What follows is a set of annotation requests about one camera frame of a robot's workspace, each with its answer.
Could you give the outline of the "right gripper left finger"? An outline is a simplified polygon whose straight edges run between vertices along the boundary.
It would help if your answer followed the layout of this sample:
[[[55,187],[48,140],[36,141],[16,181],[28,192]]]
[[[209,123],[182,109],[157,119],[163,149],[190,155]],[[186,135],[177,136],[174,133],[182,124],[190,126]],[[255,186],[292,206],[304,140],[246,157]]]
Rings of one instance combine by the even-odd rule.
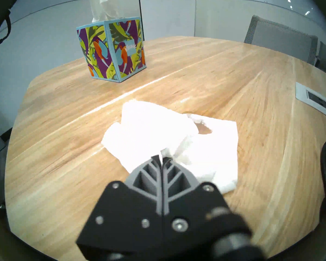
[[[87,260],[118,260],[163,242],[162,163],[153,156],[110,182],[76,244]]]

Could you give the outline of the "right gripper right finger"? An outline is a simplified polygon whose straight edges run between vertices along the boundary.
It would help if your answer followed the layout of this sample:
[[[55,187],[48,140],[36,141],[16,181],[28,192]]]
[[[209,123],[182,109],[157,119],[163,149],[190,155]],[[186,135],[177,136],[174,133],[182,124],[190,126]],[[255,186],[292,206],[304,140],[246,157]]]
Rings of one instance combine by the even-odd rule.
[[[179,244],[251,244],[245,220],[231,212],[216,185],[199,183],[172,158],[163,159],[163,235]]]

